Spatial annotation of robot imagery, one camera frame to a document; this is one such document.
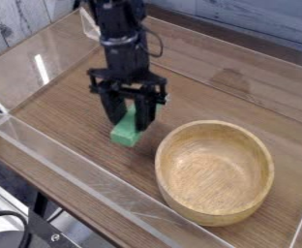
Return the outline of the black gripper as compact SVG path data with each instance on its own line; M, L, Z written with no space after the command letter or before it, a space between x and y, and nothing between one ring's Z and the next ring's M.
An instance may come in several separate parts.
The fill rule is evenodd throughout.
M91 91L101 96L108 119L116 125L127 113L127 99L135 99L136 129L144 132L156 116L156 104L167 103L167 79L151 71L147 40L101 40L108 66L91 68Z

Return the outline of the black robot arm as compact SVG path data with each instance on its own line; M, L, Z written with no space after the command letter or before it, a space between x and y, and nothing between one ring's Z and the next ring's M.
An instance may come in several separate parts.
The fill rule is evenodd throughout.
M125 100L136 105L135 127L144 132L156 116L156 106L167 103L167 79L151 71L148 34L156 33L144 25L144 0L88 0L95 23L100 27L100 44L108 66L91 68L91 92L101 97L108 119L117 124L128 108Z

